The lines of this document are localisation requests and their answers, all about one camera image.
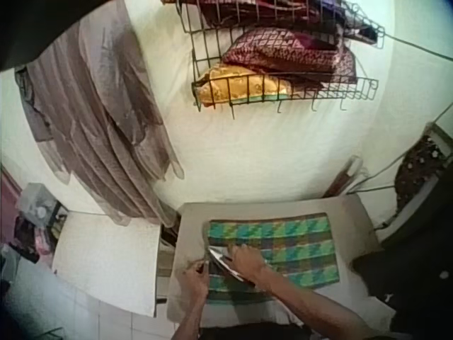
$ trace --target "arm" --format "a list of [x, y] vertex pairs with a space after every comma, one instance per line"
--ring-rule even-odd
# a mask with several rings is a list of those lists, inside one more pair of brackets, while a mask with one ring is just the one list
[[185, 282], [190, 290], [190, 306], [172, 340], [196, 340], [200, 328], [201, 314], [206, 303], [209, 287], [207, 264], [201, 260], [195, 262], [184, 272]]
[[231, 249], [232, 266], [260, 289], [274, 295], [301, 321], [331, 340], [374, 336], [365, 321], [346, 307], [312, 290], [294, 285], [268, 267], [261, 253], [246, 245]]

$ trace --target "person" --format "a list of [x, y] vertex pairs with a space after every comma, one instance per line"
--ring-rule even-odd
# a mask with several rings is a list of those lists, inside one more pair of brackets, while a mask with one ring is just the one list
[[[393, 339], [368, 327], [365, 321], [328, 297], [300, 288], [269, 267], [259, 250], [245, 244], [230, 248], [229, 265], [257, 288], [270, 293], [293, 312], [306, 327], [330, 340]], [[207, 262], [193, 263], [185, 272], [186, 288], [190, 290], [190, 308], [172, 340], [196, 340], [209, 290]], [[310, 339], [296, 325], [252, 324], [248, 326], [202, 330], [200, 339]]]

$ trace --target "hanging curtain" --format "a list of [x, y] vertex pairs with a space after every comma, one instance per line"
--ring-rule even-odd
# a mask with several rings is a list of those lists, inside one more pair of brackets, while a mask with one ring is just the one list
[[171, 226], [176, 212], [151, 187], [171, 164], [183, 178], [150, 89], [123, 0], [75, 23], [16, 70], [33, 136], [63, 181], [73, 173], [116, 222]]

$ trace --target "hand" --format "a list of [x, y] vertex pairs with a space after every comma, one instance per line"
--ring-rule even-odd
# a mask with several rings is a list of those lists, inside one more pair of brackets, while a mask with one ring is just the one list
[[256, 248], [242, 244], [229, 249], [231, 267], [247, 280], [262, 288], [263, 274], [270, 269]]
[[206, 302], [210, 285], [210, 275], [207, 264], [208, 262], [204, 260], [196, 261], [183, 273], [185, 282], [190, 291], [192, 303], [204, 304]]

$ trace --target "ironing board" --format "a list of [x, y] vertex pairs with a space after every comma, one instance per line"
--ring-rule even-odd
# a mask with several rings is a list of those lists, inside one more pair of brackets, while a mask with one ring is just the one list
[[[206, 257], [206, 228], [211, 220], [257, 220], [326, 213], [335, 242], [340, 282], [316, 290], [367, 318], [370, 304], [361, 278], [349, 269], [355, 257], [379, 250], [372, 223], [357, 195], [288, 203], [216, 204], [190, 203], [182, 208], [182, 219], [173, 270], [168, 287], [167, 317], [181, 322], [189, 296], [181, 285], [181, 273], [191, 261]], [[255, 305], [205, 305], [201, 327], [230, 327], [253, 322], [301, 323], [280, 302]]]

